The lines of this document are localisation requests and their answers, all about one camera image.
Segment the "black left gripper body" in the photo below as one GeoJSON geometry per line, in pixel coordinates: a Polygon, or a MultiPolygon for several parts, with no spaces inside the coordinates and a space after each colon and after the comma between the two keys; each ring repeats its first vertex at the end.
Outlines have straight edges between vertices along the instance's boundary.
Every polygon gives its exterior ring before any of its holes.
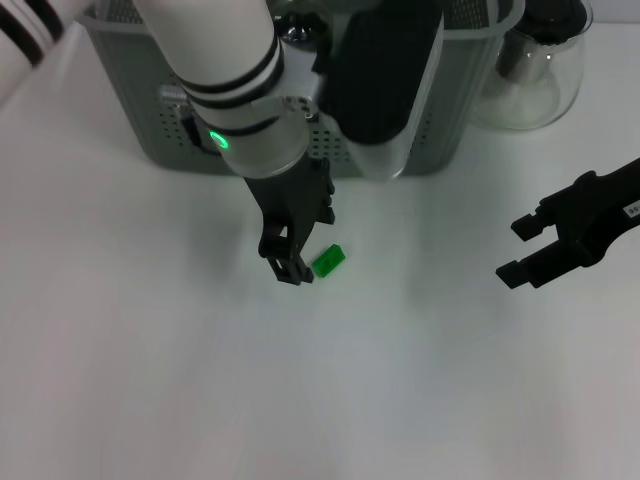
{"type": "Polygon", "coordinates": [[[335,187],[326,159],[303,155],[281,174],[245,183],[262,212],[261,250],[300,250],[317,223],[335,222],[335,187]]]}

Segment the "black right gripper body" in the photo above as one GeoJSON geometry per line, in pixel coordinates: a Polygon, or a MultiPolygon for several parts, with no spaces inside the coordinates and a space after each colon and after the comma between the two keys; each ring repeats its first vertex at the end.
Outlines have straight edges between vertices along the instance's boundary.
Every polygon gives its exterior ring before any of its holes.
{"type": "Polygon", "coordinates": [[[544,198],[537,215],[580,267],[600,262],[626,232],[640,228],[640,158],[599,176],[589,171],[544,198]]]}

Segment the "green rectangular brick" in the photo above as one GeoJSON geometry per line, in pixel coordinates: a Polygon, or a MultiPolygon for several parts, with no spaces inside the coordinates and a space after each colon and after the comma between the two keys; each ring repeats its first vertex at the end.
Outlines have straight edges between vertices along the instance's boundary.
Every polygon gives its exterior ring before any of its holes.
{"type": "Polygon", "coordinates": [[[343,249],[333,244],[320,254],[313,262],[312,268],[316,276],[326,278],[346,259],[343,249]]]}

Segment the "glass teacup with black sleeve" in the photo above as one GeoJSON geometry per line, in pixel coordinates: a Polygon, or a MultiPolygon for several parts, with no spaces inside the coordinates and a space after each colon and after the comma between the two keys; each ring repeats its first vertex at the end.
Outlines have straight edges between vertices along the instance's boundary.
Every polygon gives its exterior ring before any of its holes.
{"type": "Polygon", "coordinates": [[[305,51],[315,51],[329,31],[329,24],[315,12],[278,14],[273,23],[284,43],[305,51]]]}

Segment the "grey-green perforated storage bin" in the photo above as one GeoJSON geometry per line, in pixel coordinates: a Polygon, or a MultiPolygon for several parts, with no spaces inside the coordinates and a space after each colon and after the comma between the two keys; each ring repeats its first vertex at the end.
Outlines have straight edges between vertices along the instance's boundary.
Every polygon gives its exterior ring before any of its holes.
{"type": "MultiPolygon", "coordinates": [[[[434,82],[403,173],[429,175],[448,165],[473,102],[502,45],[520,20],[525,0],[441,0],[444,43],[434,82]]],[[[190,109],[176,77],[149,36],[131,0],[96,0],[79,18],[124,113],[150,162],[208,176],[229,176],[198,119],[200,147],[182,117],[190,109]]]]}

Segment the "glass carafe with black lid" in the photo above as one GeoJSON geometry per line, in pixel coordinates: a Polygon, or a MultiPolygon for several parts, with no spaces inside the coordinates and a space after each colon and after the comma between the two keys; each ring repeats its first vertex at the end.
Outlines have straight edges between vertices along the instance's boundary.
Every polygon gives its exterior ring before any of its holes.
{"type": "Polygon", "coordinates": [[[472,110],[472,121],[495,130],[546,127],[573,106],[584,78],[589,0],[525,0],[472,110]]]}

